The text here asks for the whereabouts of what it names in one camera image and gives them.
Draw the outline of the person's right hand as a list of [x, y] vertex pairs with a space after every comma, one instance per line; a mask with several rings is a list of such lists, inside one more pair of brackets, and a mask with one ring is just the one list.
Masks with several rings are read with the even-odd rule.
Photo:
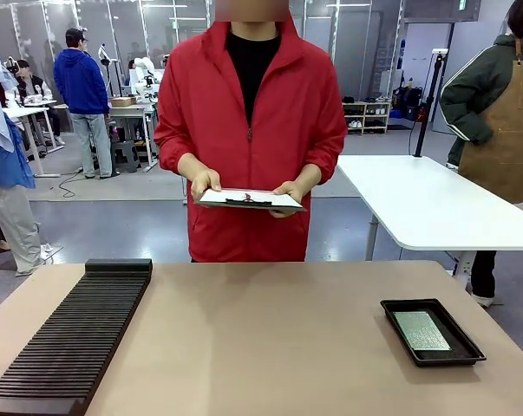
[[205, 192], [209, 189], [216, 192], [222, 190], [219, 174], [213, 169], [203, 169], [195, 175], [192, 181], [191, 192], [193, 200], [199, 202]]

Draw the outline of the person's left hand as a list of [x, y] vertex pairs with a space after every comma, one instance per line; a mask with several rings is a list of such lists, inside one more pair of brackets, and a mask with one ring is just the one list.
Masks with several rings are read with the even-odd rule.
[[[304, 185], [300, 182], [299, 179], [294, 181], [286, 181], [280, 187], [273, 191], [275, 195], [289, 195], [300, 205], [302, 204], [303, 197], [306, 193]], [[283, 211], [270, 211], [270, 214], [274, 218], [288, 218], [295, 214], [294, 211], [283, 210]]]

